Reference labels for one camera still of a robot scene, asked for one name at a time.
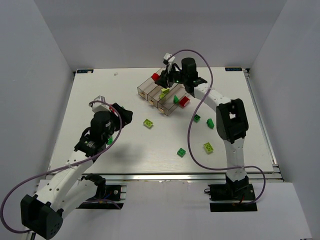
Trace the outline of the red curved lego brick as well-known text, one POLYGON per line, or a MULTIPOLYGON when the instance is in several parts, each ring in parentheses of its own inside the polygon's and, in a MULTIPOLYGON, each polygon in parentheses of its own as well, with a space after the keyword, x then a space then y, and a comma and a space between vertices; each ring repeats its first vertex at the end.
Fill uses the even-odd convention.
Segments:
POLYGON ((160 78, 160 76, 159 76, 157 73, 154 73, 154 74, 151 76, 151 78, 152 78, 154 81, 157 81, 157 80, 160 78))

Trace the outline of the lime curved lego brick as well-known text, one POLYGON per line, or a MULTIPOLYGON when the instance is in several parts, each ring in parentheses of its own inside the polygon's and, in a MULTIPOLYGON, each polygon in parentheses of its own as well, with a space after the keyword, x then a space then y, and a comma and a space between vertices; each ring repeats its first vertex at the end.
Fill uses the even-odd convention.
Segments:
POLYGON ((162 92, 164 95, 166 95, 166 94, 168 94, 168 93, 170 92, 170 88, 162 88, 162 89, 161 89, 161 92, 162 92))

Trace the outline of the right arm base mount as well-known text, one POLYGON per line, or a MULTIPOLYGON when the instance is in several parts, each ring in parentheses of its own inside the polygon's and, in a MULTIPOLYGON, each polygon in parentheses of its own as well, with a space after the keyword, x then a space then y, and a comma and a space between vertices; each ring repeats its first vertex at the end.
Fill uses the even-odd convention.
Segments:
POLYGON ((232 192, 231 188, 225 184, 210 184, 204 189, 204 194, 209 197, 209 206, 212 213, 237 213, 237 212, 257 212, 258 207, 255 202, 255 191, 252 184, 232 192))

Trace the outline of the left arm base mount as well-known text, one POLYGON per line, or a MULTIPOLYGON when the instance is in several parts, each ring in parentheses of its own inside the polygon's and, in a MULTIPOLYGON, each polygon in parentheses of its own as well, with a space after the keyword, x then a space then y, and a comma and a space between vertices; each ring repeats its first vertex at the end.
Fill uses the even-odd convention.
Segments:
POLYGON ((87 210, 121 210, 127 194, 127 186, 120 183, 108 183, 97 174, 82 176, 78 181, 90 181, 96 187, 95 195, 85 200, 77 209, 87 210))

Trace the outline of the red square lego brick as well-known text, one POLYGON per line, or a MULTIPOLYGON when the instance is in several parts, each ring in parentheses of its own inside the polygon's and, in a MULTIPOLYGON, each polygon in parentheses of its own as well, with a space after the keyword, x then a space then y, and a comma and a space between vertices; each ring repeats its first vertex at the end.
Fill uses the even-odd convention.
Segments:
POLYGON ((184 96, 179 100, 179 106, 181 108, 185 108, 189 103, 190 103, 190 98, 188 98, 187 96, 184 96))

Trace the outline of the green sloped lego brick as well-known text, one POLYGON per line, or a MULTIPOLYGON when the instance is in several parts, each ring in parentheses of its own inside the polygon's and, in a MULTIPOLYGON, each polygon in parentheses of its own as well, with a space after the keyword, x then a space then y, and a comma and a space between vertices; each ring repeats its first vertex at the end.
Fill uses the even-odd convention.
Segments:
POLYGON ((180 102, 179 97, 178 97, 177 95, 174 95, 174 96, 173 96, 173 103, 174 103, 174 104, 178 104, 179 102, 180 102))

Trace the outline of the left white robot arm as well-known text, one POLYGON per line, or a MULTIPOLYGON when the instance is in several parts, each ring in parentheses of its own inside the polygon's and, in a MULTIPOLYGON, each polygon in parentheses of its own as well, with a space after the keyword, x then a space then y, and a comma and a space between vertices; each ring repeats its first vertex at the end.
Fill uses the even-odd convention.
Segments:
POLYGON ((91 198, 102 199, 106 180, 100 175, 82 174, 107 148, 112 135, 130 124, 133 112, 117 103, 90 104, 93 118, 81 134, 63 169, 56 171, 46 186, 20 202, 22 224, 46 240, 52 239, 73 210, 91 198))

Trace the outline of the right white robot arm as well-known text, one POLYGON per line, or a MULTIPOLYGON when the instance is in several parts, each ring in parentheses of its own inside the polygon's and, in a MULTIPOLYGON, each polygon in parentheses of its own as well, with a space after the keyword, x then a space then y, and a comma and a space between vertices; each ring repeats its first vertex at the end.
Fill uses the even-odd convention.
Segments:
POLYGON ((178 67, 174 56, 167 53, 163 63, 166 68, 155 79, 155 84, 164 88, 181 84, 187 93, 215 112, 215 127, 225 146, 227 167, 224 169, 226 183, 210 188, 211 199, 242 199, 249 186, 243 150, 249 123, 243 101, 228 98, 214 90, 211 83, 199 77, 196 61, 191 57, 182 59, 181 67, 178 67))

